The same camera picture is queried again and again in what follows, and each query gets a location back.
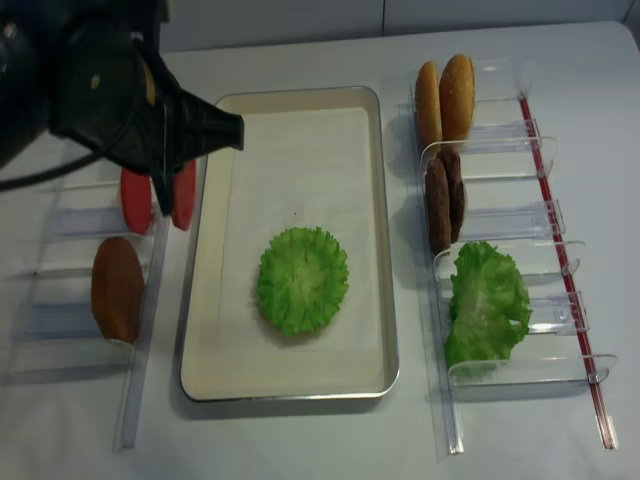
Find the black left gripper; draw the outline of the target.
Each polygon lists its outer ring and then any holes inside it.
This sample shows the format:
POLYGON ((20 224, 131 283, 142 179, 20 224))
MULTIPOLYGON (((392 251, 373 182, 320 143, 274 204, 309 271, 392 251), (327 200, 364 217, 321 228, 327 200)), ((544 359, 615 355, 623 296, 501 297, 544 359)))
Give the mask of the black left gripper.
POLYGON ((215 151, 244 148, 244 120, 181 89, 158 52, 164 9, 49 12, 49 129, 87 148, 59 168, 100 158, 150 175, 163 216, 173 173, 215 151))

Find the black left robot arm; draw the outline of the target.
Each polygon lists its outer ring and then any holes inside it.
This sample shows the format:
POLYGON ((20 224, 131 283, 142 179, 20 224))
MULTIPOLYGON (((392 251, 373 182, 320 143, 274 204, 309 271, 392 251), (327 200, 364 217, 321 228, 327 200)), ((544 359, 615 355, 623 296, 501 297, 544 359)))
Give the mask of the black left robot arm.
POLYGON ((1 164, 44 132, 86 153, 5 179, 4 192, 107 159, 150 177, 163 215, 174 210, 180 87, 120 1, 1 4, 1 164))

